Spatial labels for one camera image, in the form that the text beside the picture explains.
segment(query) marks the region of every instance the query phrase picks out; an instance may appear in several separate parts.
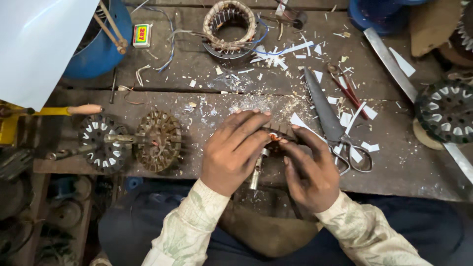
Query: scissors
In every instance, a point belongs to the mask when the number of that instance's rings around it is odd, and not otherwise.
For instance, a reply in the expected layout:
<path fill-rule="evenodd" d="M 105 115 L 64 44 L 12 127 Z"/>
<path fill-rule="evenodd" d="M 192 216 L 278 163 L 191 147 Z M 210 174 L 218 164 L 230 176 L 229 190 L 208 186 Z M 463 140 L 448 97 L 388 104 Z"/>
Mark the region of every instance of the scissors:
<path fill-rule="evenodd" d="M 322 91 L 319 82 L 315 78 L 315 75 L 307 67 L 304 67 L 304 76 L 309 88 L 310 97 L 312 98 L 312 102 L 314 103 L 315 109 L 319 115 L 320 123 L 322 124 L 322 129 L 325 133 L 325 137 L 327 138 L 329 150 L 347 167 L 346 169 L 340 171 L 340 175 L 345 174 L 350 169 L 354 169 L 362 173 L 371 172 L 373 169 L 373 159 L 371 158 L 371 155 L 364 148 L 353 145 L 353 140 L 343 130 L 340 120 L 335 115 L 335 112 L 325 97 L 325 94 Z M 334 149 L 334 147 L 339 144 L 348 146 L 348 159 L 345 159 Z M 359 154 L 365 159 L 361 162 L 367 162 L 368 167 L 362 167 L 362 165 L 354 161 L 351 156 L 354 152 L 359 152 Z"/>

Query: wooden handle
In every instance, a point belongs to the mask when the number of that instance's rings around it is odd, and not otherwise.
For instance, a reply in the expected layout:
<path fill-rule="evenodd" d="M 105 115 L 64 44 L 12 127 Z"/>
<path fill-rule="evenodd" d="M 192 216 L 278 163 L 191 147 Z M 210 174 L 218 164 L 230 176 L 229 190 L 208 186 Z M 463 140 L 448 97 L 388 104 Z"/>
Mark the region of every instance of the wooden handle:
<path fill-rule="evenodd" d="M 67 108 L 67 112 L 71 115 L 93 115 L 102 113 L 103 111 L 104 109 L 100 105 L 81 105 Z"/>

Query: yellow tool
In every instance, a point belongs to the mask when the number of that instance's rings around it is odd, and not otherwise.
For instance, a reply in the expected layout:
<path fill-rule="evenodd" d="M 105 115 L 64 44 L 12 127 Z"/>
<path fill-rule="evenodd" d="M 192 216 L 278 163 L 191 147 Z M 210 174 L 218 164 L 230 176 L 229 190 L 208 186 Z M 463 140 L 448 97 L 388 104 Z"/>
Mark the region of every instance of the yellow tool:
<path fill-rule="evenodd" d="M 70 107 L 45 107 L 39 112 L 32 108 L 1 102 L 0 103 L 0 145 L 14 146 L 17 134 L 17 123 L 20 116 L 25 115 L 93 115 L 103 112 L 100 105 L 82 105 Z"/>

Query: flat metal blade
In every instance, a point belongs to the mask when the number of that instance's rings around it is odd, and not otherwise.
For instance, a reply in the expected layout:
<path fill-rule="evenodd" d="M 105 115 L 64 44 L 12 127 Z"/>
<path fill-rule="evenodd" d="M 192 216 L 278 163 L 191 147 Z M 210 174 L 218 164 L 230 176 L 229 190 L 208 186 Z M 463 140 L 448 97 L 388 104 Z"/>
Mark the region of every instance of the flat metal blade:
<path fill-rule="evenodd" d="M 335 115 L 315 75 L 307 67 L 304 67 L 304 76 L 315 110 L 319 115 L 325 137 L 329 141 L 340 142 L 340 137 L 345 133 L 340 124 L 340 120 Z"/>

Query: patterned long-sleeve shirt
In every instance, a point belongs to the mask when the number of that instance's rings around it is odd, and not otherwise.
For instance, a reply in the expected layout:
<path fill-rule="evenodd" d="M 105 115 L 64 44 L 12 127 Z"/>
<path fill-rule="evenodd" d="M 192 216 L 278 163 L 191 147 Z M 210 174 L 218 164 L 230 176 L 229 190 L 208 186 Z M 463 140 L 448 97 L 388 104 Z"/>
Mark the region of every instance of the patterned long-sleeve shirt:
<path fill-rule="evenodd" d="M 229 199 L 197 180 L 181 205 L 164 219 L 161 235 L 152 241 L 142 266 L 202 265 L 210 234 Z M 328 210 L 314 215 L 356 265 L 431 265 L 389 226 L 380 209 L 360 205 L 342 191 Z"/>

